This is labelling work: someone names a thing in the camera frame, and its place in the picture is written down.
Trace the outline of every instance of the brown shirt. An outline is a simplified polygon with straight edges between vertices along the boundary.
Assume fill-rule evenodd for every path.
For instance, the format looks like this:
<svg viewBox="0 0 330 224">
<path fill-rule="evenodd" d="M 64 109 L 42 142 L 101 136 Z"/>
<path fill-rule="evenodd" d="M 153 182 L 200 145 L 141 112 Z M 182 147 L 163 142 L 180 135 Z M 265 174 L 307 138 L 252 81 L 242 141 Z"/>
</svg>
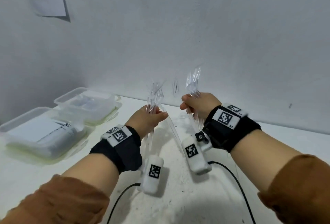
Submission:
<svg viewBox="0 0 330 224">
<path fill-rule="evenodd" d="M 259 198 L 286 224 L 330 223 L 330 166 L 299 155 L 277 174 Z M 94 224 L 102 220 L 109 198 L 78 179 L 59 175 L 27 196 L 0 224 Z"/>
</svg>

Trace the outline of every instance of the black cable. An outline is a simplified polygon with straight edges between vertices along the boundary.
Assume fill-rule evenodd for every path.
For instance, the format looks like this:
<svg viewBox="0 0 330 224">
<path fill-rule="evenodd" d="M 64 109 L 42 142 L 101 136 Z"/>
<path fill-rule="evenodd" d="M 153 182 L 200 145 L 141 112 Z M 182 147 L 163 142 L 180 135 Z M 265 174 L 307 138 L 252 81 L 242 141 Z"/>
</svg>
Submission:
<svg viewBox="0 0 330 224">
<path fill-rule="evenodd" d="M 249 203 L 248 203 L 248 199 L 246 198 L 245 193 L 244 193 L 244 191 L 243 191 L 243 189 L 242 189 L 242 187 L 241 187 L 241 184 L 240 184 L 239 181 L 237 180 L 236 176 L 234 176 L 233 172 L 231 172 L 231 171 L 229 170 L 229 168 L 227 168 L 224 164 L 221 164 L 220 162 L 210 161 L 210 162 L 208 162 L 208 164 L 218 164 L 218 165 L 224 167 L 228 172 L 230 172 L 230 174 L 231 174 L 231 175 L 234 177 L 234 179 L 236 180 L 236 182 L 237 182 L 237 184 L 238 184 L 238 186 L 239 186 L 239 188 L 240 188 L 240 190 L 241 190 L 241 192 L 242 192 L 242 194 L 243 194 L 243 197 L 244 197 L 244 199 L 245 199 L 245 202 L 246 202 L 247 208 L 248 208 L 248 210 L 249 210 L 249 213 L 250 213 L 250 216 L 251 216 L 252 222 L 253 222 L 253 224 L 256 224 L 256 223 L 255 223 L 255 220 L 254 220 L 254 217 L 253 217 L 253 214 L 252 214 L 252 211 L 251 211 L 251 208 L 250 208 L 250 205 L 249 205 Z"/>
<path fill-rule="evenodd" d="M 114 206 L 112 207 L 112 210 L 111 210 L 111 213 L 110 213 L 110 215 L 109 215 L 109 219 L 108 219 L 108 221 L 107 221 L 107 224 L 109 224 L 110 219 L 111 219 L 111 216 L 112 216 L 113 211 L 114 211 L 114 208 L 116 207 L 118 201 L 119 201 L 120 198 L 123 196 L 123 194 L 124 194 L 127 190 L 129 190 L 131 187 L 134 187 L 134 186 L 140 186 L 140 185 L 141 185 L 141 183 L 134 183 L 134 184 L 128 186 L 124 191 L 122 191 L 122 193 L 119 195 L 118 199 L 117 199 L 116 202 L 114 203 Z"/>
</svg>

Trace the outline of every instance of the hand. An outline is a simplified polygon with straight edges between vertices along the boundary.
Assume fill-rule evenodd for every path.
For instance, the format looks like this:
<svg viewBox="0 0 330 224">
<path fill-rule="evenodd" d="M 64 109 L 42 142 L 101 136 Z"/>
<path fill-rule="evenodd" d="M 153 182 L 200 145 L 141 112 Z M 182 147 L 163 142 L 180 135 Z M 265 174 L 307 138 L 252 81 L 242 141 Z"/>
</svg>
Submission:
<svg viewBox="0 0 330 224">
<path fill-rule="evenodd" d="M 148 114 L 146 112 L 146 106 L 143 106 L 129 118 L 125 125 L 134 128 L 139 134 L 140 139 L 142 139 L 159 122 L 162 122 L 167 117 L 168 113 L 161 112 L 158 107 L 156 108 L 156 114 Z"/>
<path fill-rule="evenodd" d="M 182 96 L 183 103 L 180 109 L 185 110 L 190 107 L 192 113 L 198 113 L 204 120 L 208 117 L 212 109 L 222 103 L 211 93 L 201 93 L 200 98 L 194 98 L 190 94 Z"/>
</svg>

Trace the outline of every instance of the transparent plastic box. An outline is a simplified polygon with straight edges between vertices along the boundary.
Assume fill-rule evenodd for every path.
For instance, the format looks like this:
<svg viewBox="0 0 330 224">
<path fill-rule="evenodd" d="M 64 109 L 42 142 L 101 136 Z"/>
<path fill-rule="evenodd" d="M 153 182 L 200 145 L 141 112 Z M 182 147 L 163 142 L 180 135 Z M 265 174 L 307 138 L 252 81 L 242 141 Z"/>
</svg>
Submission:
<svg viewBox="0 0 330 224">
<path fill-rule="evenodd" d="M 116 108 L 114 94 L 105 91 L 76 88 L 54 101 L 66 113 L 71 113 L 87 124 L 97 125 Z"/>
<path fill-rule="evenodd" d="M 49 127 L 56 130 L 48 132 Z M 0 139 L 4 139 L 6 145 L 30 151 L 46 159 L 56 159 L 73 147 L 85 132 L 86 127 L 82 121 L 65 120 L 60 110 L 37 107 L 1 125 Z"/>
</svg>

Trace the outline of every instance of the wall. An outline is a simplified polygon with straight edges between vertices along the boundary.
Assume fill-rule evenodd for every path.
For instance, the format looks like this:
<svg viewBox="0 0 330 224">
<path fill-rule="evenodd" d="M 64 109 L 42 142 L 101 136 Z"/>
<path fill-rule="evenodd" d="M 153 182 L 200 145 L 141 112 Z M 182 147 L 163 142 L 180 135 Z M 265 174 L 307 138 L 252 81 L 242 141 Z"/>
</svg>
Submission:
<svg viewBox="0 0 330 224">
<path fill-rule="evenodd" d="M 150 78 L 200 90 L 262 122 L 330 133 L 329 0 L 66 0 L 71 22 L 0 0 L 0 119 L 78 86 L 146 98 Z"/>
</svg>

